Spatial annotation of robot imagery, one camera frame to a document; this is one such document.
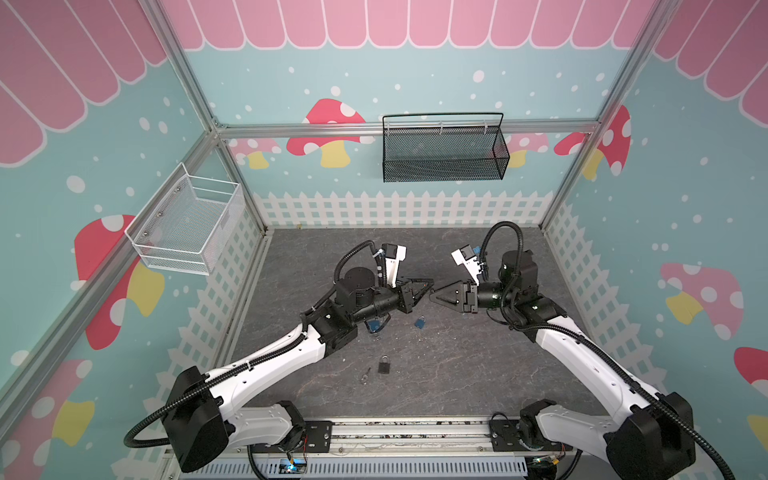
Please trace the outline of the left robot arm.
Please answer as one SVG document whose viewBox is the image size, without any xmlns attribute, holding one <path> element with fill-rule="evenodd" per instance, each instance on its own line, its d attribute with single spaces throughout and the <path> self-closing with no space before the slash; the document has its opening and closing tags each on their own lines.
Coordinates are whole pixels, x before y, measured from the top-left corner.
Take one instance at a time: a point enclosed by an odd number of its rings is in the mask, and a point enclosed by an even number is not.
<svg viewBox="0 0 768 480">
<path fill-rule="evenodd" d="M 287 454 L 302 446 L 307 425 L 290 401 L 244 413 L 246 404 L 294 372 L 355 340 L 360 324 L 387 323 L 392 312 L 411 313 L 432 290 L 431 278 L 398 274 L 402 245 L 366 240 L 347 252 L 331 288 L 299 315 L 282 338 L 233 363 L 179 374 L 166 403 L 128 430 L 129 449 L 170 447 L 180 469 L 196 471 L 235 447 L 265 445 Z"/>
</svg>

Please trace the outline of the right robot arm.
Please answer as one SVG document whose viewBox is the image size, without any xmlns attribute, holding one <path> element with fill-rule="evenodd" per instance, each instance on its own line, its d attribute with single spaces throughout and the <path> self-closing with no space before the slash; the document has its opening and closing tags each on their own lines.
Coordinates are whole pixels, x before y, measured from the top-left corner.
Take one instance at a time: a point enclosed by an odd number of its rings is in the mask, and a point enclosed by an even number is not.
<svg viewBox="0 0 768 480">
<path fill-rule="evenodd" d="M 703 452 L 723 478 L 734 478 L 723 456 L 695 430 L 692 407 L 682 396 L 636 377 L 540 293 L 538 266 L 519 225 L 498 222 L 478 249 L 465 245 L 451 256 L 470 277 L 433 291 L 431 301 L 461 313 L 498 311 L 502 324 L 551 354 L 605 410 L 592 416 L 552 400 L 535 401 L 521 409 L 516 425 L 523 448 L 571 446 L 577 457 L 597 457 L 622 479 L 670 479 Z"/>
</svg>

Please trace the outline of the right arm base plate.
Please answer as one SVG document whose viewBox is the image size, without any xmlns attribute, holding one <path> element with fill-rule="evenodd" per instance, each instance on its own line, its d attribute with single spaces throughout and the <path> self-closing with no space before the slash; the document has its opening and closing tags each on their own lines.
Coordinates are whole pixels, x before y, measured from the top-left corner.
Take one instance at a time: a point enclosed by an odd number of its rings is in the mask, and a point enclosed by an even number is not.
<svg viewBox="0 0 768 480">
<path fill-rule="evenodd" d="M 535 452 L 570 453 L 573 451 L 571 446 L 563 445 L 559 442 L 524 440 L 518 429 L 518 423 L 518 419 L 508 419 L 506 417 L 494 417 L 488 420 L 490 442 L 494 452 L 534 454 Z"/>
</svg>

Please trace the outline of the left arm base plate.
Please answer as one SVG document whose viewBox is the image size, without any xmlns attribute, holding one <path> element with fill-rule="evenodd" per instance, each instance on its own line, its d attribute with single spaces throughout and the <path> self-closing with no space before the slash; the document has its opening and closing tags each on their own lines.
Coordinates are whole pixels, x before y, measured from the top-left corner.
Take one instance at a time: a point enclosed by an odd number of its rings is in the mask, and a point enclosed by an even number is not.
<svg viewBox="0 0 768 480">
<path fill-rule="evenodd" d="M 332 421 L 306 421 L 303 427 L 293 427 L 285 440 L 277 445 L 256 444 L 254 453 L 328 453 L 334 423 Z"/>
</svg>

